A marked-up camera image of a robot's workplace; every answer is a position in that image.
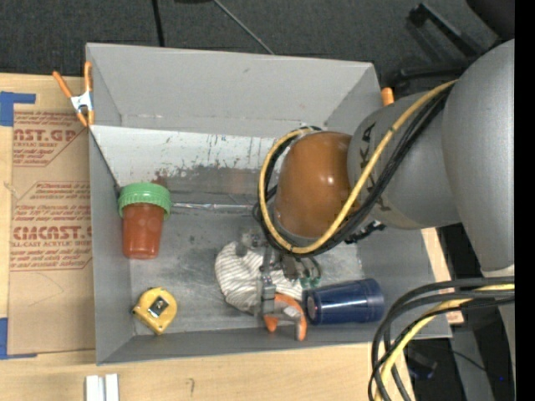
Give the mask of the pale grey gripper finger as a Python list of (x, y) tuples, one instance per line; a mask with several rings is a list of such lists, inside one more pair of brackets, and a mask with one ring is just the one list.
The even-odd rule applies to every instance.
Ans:
[(265, 316), (274, 312), (277, 286), (270, 275), (262, 275), (260, 282), (260, 313)]
[(241, 234), (237, 242), (236, 254), (244, 257), (249, 252), (258, 252), (262, 247), (262, 234), (256, 229), (249, 229)]

